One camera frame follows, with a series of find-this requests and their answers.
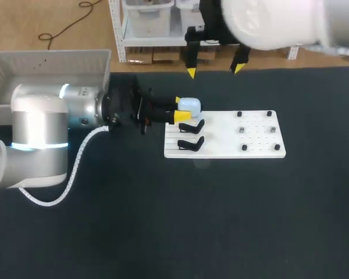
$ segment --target gray plastic bin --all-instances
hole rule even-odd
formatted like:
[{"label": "gray plastic bin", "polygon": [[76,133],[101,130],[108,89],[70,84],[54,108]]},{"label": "gray plastic bin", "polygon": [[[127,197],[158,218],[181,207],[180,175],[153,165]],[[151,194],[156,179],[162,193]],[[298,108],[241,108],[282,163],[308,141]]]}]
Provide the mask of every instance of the gray plastic bin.
[{"label": "gray plastic bin", "polygon": [[111,50],[0,52],[0,126],[11,125],[19,84],[65,84],[108,90]]}]

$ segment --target black clip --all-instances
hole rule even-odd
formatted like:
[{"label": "black clip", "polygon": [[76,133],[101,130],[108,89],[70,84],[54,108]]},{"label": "black clip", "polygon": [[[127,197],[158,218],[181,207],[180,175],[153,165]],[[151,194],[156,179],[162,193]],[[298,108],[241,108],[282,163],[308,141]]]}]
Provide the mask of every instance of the black clip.
[{"label": "black clip", "polygon": [[183,141],[182,139],[177,141],[177,145],[180,149],[191,150],[194,152],[198,152],[199,149],[202,147],[203,143],[204,143],[204,137],[200,137],[196,144],[193,144],[193,143],[188,142],[188,141]]},{"label": "black clip", "polygon": [[197,135],[202,130],[204,124],[205,124],[204,119],[199,121],[198,126],[191,126],[185,123],[180,123],[179,129],[181,130],[180,131],[181,133],[192,133]]}]

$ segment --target white crate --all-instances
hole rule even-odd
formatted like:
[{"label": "white crate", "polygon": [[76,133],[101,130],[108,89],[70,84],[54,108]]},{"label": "white crate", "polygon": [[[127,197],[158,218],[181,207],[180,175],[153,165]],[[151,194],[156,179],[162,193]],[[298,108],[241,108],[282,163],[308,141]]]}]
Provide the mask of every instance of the white crate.
[{"label": "white crate", "polygon": [[10,100],[19,84],[65,84],[108,89],[111,51],[0,52],[0,126],[12,124]]},{"label": "white crate", "polygon": [[134,36],[169,36],[170,9],[174,4],[175,0],[123,0],[123,7],[128,11]]},{"label": "white crate", "polygon": [[204,21],[199,10],[199,0],[176,0],[181,10],[182,32],[185,35],[190,26],[203,26]]}]

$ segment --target metal cylinder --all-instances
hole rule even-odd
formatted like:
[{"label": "metal cylinder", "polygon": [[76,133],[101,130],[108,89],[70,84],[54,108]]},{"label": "metal cylinder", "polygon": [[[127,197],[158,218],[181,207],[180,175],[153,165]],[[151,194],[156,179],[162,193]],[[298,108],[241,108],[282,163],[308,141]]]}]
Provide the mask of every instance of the metal cylinder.
[{"label": "metal cylinder", "polygon": [[64,99],[69,110],[69,128],[96,128],[104,123],[102,118],[104,92],[98,87],[20,84],[13,93],[12,101],[24,95],[53,95]]},{"label": "metal cylinder", "polygon": [[0,147],[0,188],[61,183],[67,176],[66,102],[54,95],[30,94],[15,98],[11,108],[13,143],[5,151]]},{"label": "metal cylinder", "polygon": [[67,106],[57,96],[18,97],[12,114],[14,145],[36,149],[67,145]]}]

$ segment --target white board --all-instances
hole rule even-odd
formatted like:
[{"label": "white board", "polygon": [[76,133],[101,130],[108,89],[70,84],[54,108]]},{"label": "white board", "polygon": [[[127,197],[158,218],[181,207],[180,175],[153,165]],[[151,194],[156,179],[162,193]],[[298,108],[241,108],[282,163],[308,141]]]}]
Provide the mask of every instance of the white board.
[{"label": "white board", "polygon": [[[286,149],[277,114],[274,110],[271,112],[271,116],[267,110],[202,112],[197,119],[182,122],[196,126],[204,119],[203,129],[197,135],[181,133],[179,123],[166,123],[164,156],[185,159],[284,158]],[[177,146],[178,140],[196,143],[201,136],[205,141],[198,152],[181,150]],[[246,151],[242,150],[243,145],[247,146]],[[279,150],[275,150],[276,145],[280,145]]]}]

